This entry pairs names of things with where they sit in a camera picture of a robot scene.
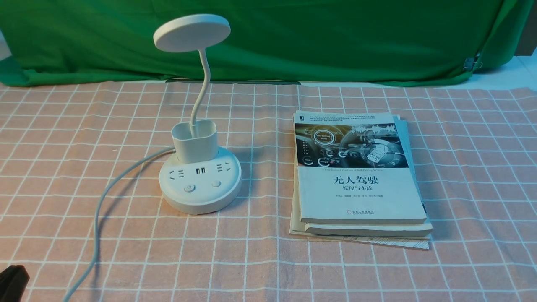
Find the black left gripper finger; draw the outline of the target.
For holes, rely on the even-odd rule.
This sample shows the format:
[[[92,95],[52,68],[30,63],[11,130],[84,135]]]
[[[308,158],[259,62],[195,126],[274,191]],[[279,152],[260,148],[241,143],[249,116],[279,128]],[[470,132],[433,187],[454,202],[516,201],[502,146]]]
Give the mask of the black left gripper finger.
[[[25,266],[8,266],[0,273],[0,301],[21,302],[29,279]]]

